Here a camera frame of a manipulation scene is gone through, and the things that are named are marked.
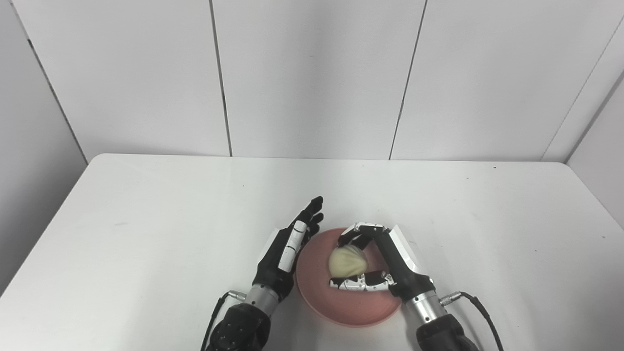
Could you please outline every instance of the black robotic finger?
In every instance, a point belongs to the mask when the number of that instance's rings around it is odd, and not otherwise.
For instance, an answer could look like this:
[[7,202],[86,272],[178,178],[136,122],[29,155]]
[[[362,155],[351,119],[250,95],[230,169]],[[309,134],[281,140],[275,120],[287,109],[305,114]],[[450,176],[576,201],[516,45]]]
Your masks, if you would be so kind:
[[298,220],[304,222],[306,225],[310,224],[312,217],[317,212],[319,212],[322,208],[323,208],[323,197],[322,196],[315,197],[314,199],[312,199],[312,201],[310,201],[310,203],[306,206],[306,208],[303,209],[299,213],[297,218],[295,218],[295,220],[293,221],[293,224]]
[[338,237],[338,247],[345,246],[346,244],[350,244],[355,237],[359,236],[361,233],[355,230],[351,230],[341,236]]
[[371,241],[373,241],[372,237],[360,235],[359,237],[353,239],[349,244],[359,248],[360,250],[364,250]]
[[313,235],[315,235],[316,233],[318,233],[318,231],[320,230],[320,226],[319,223],[323,220],[324,215],[323,213],[317,213],[314,215],[314,217],[312,217],[312,219],[310,220],[310,224],[308,226],[308,231],[306,232],[306,235],[303,238],[303,243],[307,243]]

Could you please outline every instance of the dumpling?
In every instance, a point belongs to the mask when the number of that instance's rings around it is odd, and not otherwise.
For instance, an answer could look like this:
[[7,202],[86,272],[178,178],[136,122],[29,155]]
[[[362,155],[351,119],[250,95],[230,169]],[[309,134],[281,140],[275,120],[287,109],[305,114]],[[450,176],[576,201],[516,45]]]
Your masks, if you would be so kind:
[[364,252],[353,245],[335,248],[329,255],[328,265],[334,278],[363,274],[368,269]]

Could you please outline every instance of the white table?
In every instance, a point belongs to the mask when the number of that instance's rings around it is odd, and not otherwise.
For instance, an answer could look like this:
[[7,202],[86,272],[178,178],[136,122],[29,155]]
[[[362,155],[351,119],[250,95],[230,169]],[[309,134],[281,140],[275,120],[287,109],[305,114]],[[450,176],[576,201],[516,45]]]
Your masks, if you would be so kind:
[[[0,298],[0,350],[197,350],[217,298],[249,288],[270,232],[319,194],[322,229],[399,224],[506,350],[621,348],[624,232],[567,166],[107,154]],[[468,301],[449,311],[495,349]],[[407,350],[404,319],[340,327],[294,289],[265,350]]]

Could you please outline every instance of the white wall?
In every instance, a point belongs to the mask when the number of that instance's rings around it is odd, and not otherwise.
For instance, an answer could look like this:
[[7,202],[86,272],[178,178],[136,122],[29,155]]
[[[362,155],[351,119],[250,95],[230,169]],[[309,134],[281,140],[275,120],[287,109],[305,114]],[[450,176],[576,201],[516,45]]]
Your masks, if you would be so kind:
[[14,0],[76,137],[229,155],[208,0]]
[[[208,0],[15,2],[87,158],[228,154]],[[621,0],[213,2],[234,156],[388,159],[405,92],[393,159],[563,161],[624,62]]]
[[392,158],[539,161],[622,16],[622,0],[429,1]]
[[388,159],[424,0],[214,0],[236,156]]
[[8,0],[0,0],[0,294],[86,163]]
[[624,71],[568,165],[624,227]]

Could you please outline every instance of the panel seam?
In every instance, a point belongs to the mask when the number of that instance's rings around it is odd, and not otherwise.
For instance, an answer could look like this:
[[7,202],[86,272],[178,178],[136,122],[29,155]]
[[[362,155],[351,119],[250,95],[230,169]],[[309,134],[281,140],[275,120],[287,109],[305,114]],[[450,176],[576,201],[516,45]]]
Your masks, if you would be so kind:
[[618,79],[615,81],[614,85],[609,90],[609,93],[607,94],[605,99],[600,104],[600,107],[598,107],[598,109],[596,110],[596,113],[593,114],[592,120],[587,124],[587,127],[585,127],[585,130],[583,130],[583,133],[578,138],[576,144],[574,144],[574,147],[570,151],[569,155],[565,158],[563,163],[567,164],[568,161],[570,161],[570,158],[572,157],[572,154],[574,154],[574,152],[578,149],[579,145],[583,142],[583,139],[585,138],[585,136],[587,135],[589,130],[593,127],[594,123],[596,123],[596,120],[598,119],[598,117],[600,116],[602,111],[605,109],[607,104],[609,103],[609,100],[611,100],[611,97],[613,96],[615,91],[620,87],[620,84],[622,83],[622,80],[624,80],[624,71],[622,71],[622,73],[620,74]]
[[416,42],[414,43],[414,51],[412,52],[412,61],[410,61],[409,69],[407,70],[407,79],[405,81],[405,89],[403,89],[403,97],[401,99],[401,106],[399,107],[399,116],[396,119],[396,126],[394,127],[394,135],[392,137],[392,144],[390,145],[390,154],[388,155],[389,161],[392,159],[392,151],[394,150],[394,142],[396,141],[396,134],[399,131],[399,123],[401,121],[401,115],[403,114],[403,106],[405,105],[405,95],[407,94],[407,86],[409,85],[409,77],[412,74],[412,67],[414,65],[414,57],[416,56],[416,48],[418,47],[418,40],[421,37],[422,23],[424,22],[425,11],[427,10],[427,2],[428,0],[425,0],[425,3],[422,5],[421,22],[418,24],[418,31],[416,32]]
[[39,58],[39,55],[37,54],[37,51],[35,50],[35,47],[32,43],[31,38],[28,35],[28,32],[26,31],[26,27],[24,26],[24,22],[22,22],[21,17],[19,17],[19,14],[17,13],[17,9],[15,8],[15,4],[13,4],[12,1],[9,2],[11,4],[11,7],[13,8],[13,13],[15,14],[15,17],[17,18],[17,21],[19,23],[19,25],[22,27],[22,31],[24,32],[24,35],[26,36],[26,41],[28,42],[28,46],[31,48],[32,51],[32,55],[35,57],[35,60],[37,60],[37,65],[39,65],[39,69],[41,70],[41,73],[43,74],[44,78],[46,79],[46,83],[48,88],[50,89],[50,91],[52,92],[52,96],[54,98],[54,102],[56,102],[56,105],[59,107],[59,110],[61,112],[61,115],[63,116],[63,120],[65,121],[67,128],[69,129],[69,133],[72,136],[72,139],[74,140],[76,147],[78,147],[78,151],[80,151],[80,155],[82,156],[82,160],[84,161],[85,164],[89,165],[89,161],[87,161],[87,157],[84,154],[84,151],[82,150],[82,146],[80,145],[80,142],[78,142],[78,138],[76,137],[76,133],[74,132],[74,128],[72,128],[71,123],[69,123],[69,120],[67,119],[67,114],[65,114],[65,110],[63,109],[63,106],[61,105],[61,101],[59,100],[59,96],[56,94],[56,91],[54,90],[54,87],[52,86],[52,82],[50,81],[50,78],[47,75],[46,70],[43,68],[43,64],[41,63],[41,59]]
[[228,121],[228,108],[225,103],[225,88],[223,87],[223,73],[221,71],[221,55],[219,54],[219,42],[217,40],[217,23],[215,21],[215,9],[212,0],[208,0],[210,4],[210,19],[212,20],[212,36],[215,41],[215,55],[217,56],[217,71],[219,73],[219,86],[221,87],[221,100],[223,102],[223,118],[225,119],[225,134],[228,138],[228,150],[232,157],[232,139],[230,137],[230,122]]
[[[605,47],[602,49],[602,52],[600,53],[600,55],[598,56],[598,59],[596,60],[596,63],[593,65],[592,70],[589,72],[589,75],[587,76],[587,78],[585,79],[585,82],[583,82],[583,85],[581,86],[581,89],[578,91],[578,94],[574,97],[574,100],[572,101],[572,105],[570,105],[570,108],[568,109],[568,111],[565,113],[565,116],[563,117],[563,120],[561,121],[561,123],[559,124],[559,127],[557,128],[557,131],[555,132],[555,134],[552,136],[552,139],[550,140],[550,142],[548,143],[548,146],[546,146],[546,150],[544,150],[544,153],[542,154],[542,156],[540,157],[540,161],[544,160],[544,156],[546,156],[546,153],[548,152],[548,149],[550,148],[550,146],[552,145],[552,142],[555,140],[555,138],[557,137],[557,134],[559,134],[559,131],[561,131],[561,127],[563,127],[563,124],[565,123],[565,120],[568,118],[568,116],[570,115],[570,111],[572,111],[572,108],[574,107],[574,105],[577,103],[578,97],[581,95],[581,93],[583,92],[583,89],[585,88],[585,85],[587,85],[587,82],[589,81],[589,79],[592,77],[592,74],[594,72],[594,70],[596,69],[596,67],[598,66],[598,63],[600,62],[600,60],[602,59],[602,56],[605,54],[605,51],[607,51],[607,48],[609,47],[609,45],[611,44],[611,40],[613,40],[613,37],[615,36],[615,33],[618,31],[618,29],[620,28],[620,25],[622,24],[622,21],[624,20],[624,15],[622,16],[622,18],[620,18],[620,22],[618,22],[618,25],[615,27],[615,30],[613,31],[613,33],[611,33],[611,37],[609,37],[609,40],[607,41],[607,45],[605,45]],[[580,136],[580,138],[577,140],[576,142],[576,146],[580,143],[580,141],[583,139],[584,135],[587,133],[587,129],[588,127],[585,128],[585,131],[583,132],[583,134]]]

